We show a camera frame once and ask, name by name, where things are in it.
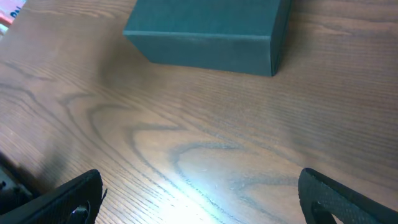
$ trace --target wooden table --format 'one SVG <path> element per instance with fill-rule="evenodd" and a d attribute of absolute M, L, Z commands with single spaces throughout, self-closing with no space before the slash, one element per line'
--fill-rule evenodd
<path fill-rule="evenodd" d="M 156 65 L 135 2 L 30 0 L 0 42 L 0 149 L 54 188 L 98 169 L 98 223 L 304 223 L 312 167 L 398 210 L 398 2 L 295 1 L 273 78 Z"/>

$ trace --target dark green box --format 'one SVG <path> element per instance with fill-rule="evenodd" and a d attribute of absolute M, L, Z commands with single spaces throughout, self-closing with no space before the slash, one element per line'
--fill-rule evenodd
<path fill-rule="evenodd" d="M 123 34 L 151 61 L 271 76 L 291 0 L 137 0 Z"/>

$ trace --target wood grain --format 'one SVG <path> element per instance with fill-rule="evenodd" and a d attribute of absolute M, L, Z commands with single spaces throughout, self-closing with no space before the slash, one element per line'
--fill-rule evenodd
<path fill-rule="evenodd" d="M 0 42 L 0 149 L 98 169 L 98 223 L 304 223 L 303 167 L 398 210 L 398 2 L 294 1 L 273 78 L 152 64 L 135 2 L 30 0 Z"/>

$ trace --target black object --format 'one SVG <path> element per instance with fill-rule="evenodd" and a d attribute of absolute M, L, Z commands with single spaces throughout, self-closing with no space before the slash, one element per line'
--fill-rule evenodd
<path fill-rule="evenodd" d="M 138 0 L 123 34 L 151 61 L 274 75 L 292 0 Z"/>
<path fill-rule="evenodd" d="M 0 223 L 90 224 L 95 222 L 102 199 L 101 175 L 97 170 L 90 170 L 5 213 L 0 217 Z"/>
<path fill-rule="evenodd" d="M 298 180 L 298 196 L 308 224 L 398 223 L 398 213 L 337 181 L 305 168 Z"/>

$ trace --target green box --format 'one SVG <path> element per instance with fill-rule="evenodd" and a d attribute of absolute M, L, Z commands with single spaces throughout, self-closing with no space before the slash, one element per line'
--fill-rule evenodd
<path fill-rule="evenodd" d="M 137 0 L 123 34 L 151 61 L 272 76 L 291 0 Z"/>

